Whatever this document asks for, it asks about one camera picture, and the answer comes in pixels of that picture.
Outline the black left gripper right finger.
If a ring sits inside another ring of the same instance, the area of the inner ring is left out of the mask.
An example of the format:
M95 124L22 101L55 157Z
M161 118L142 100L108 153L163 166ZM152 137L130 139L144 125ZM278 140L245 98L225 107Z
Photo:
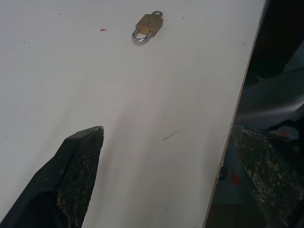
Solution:
M247 186L271 228L304 228L304 157L266 131L234 125Z

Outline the silver robot body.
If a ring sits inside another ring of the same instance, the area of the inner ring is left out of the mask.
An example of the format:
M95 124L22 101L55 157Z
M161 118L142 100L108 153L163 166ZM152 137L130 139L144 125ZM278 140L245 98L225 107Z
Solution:
M244 88L234 124L267 129L304 118L304 67Z

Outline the brass padlock with silver shackle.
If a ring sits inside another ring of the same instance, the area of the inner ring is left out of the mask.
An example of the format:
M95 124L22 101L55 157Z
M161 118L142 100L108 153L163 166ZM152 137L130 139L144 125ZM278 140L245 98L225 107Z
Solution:
M135 25L135 30L132 33L132 41L138 45L147 43L158 33L162 26L163 18L152 15L152 13L145 14Z

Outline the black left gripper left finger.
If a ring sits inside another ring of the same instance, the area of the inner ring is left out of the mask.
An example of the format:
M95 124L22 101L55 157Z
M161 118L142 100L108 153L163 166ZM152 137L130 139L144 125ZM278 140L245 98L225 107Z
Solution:
M103 141L102 126L67 137L29 181L0 228L81 228Z

